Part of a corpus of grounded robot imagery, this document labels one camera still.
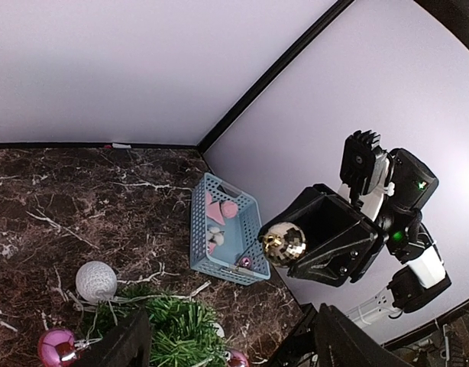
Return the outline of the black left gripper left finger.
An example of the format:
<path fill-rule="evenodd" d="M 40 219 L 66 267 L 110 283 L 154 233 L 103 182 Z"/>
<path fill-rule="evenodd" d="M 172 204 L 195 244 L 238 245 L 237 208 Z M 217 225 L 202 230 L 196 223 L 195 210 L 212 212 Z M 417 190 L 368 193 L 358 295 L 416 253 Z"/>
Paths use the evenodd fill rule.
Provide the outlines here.
<path fill-rule="evenodd" d="M 146 310 L 124 318 L 105 337 L 71 364 L 72 367 L 122 367 L 150 364 L 152 333 Z"/>

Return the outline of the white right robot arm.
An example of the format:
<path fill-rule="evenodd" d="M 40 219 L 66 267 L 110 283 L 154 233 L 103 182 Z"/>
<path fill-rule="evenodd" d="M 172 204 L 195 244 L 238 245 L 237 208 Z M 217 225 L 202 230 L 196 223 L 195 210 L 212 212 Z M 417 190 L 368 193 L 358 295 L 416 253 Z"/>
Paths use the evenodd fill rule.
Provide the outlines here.
<path fill-rule="evenodd" d="M 383 249 L 401 269 L 349 310 L 359 327 L 412 313 L 451 285 L 422 208 L 438 187 L 430 168 L 403 148 L 387 151 L 372 131 L 344 143 L 341 186 L 305 188 L 260 230 L 267 257 L 291 278 L 333 287 L 359 281 Z"/>

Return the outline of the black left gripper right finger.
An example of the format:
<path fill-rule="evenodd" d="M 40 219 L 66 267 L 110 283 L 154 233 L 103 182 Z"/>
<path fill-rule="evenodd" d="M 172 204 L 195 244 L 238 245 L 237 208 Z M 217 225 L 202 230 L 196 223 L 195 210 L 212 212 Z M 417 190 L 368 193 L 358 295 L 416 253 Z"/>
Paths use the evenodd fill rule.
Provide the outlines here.
<path fill-rule="evenodd" d="M 369 337 L 337 307 L 322 304 L 314 326 L 320 366 L 399 367 L 408 363 Z"/>

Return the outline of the gold disco ball ornament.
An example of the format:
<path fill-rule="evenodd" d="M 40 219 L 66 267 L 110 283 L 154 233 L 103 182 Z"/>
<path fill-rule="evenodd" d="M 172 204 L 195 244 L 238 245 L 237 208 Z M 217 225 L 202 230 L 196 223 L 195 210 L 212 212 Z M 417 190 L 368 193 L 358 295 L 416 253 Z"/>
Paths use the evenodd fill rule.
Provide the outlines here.
<path fill-rule="evenodd" d="M 291 222 L 279 222 L 259 235 L 265 258 L 273 266 L 288 268 L 306 252 L 304 232 Z"/>

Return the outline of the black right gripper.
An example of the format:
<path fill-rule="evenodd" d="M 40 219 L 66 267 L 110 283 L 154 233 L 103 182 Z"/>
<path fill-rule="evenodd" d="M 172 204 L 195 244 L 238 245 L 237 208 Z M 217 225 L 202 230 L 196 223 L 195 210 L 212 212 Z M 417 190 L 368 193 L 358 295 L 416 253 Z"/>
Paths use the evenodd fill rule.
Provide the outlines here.
<path fill-rule="evenodd" d="M 316 183 L 280 214 L 306 236 L 289 277 L 340 287 L 360 280 L 383 248 L 404 265 L 432 247 L 422 208 L 439 179 L 414 154 L 386 151 L 379 134 L 356 131 L 344 142 L 340 178 L 340 191 Z"/>

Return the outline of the clear string light garland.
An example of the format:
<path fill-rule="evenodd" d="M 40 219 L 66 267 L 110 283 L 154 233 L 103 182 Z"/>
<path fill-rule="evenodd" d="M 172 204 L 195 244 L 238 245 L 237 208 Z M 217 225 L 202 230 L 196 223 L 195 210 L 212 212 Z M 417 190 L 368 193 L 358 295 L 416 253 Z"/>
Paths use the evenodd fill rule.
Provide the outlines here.
<path fill-rule="evenodd" d="M 149 299 L 151 297 L 159 297 L 161 295 L 173 296 L 182 299 L 188 300 L 197 300 L 196 296 L 202 292 L 206 287 L 210 285 L 209 282 L 202 284 L 200 287 L 196 288 L 191 294 L 188 295 L 177 295 L 174 294 L 170 290 L 162 291 L 157 286 L 159 284 L 159 280 L 165 276 L 169 275 L 172 276 L 173 273 L 169 272 L 165 269 L 165 263 L 160 262 L 158 269 L 149 274 L 147 277 L 139 277 L 136 280 L 117 280 L 118 289 L 116 293 L 110 297 L 105 296 L 105 294 L 100 293 L 99 299 L 97 301 L 86 300 L 83 296 L 79 294 L 68 293 L 67 295 L 74 303 L 74 307 L 82 314 L 79 323 L 79 335 L 82 339 L 82 344 L 92 344 L 97 343 L 100 339 L 104 337 L 96 338 L 89 338 L 84 336 L 80 331 L 80 326 L 82 319 L 85 315 L 85 312 L 92 312 L 96 309 L 96 307 L 101 303 L 117 303 L 123 304 L 128 302 L 136 302 L 143 299 Z"/>

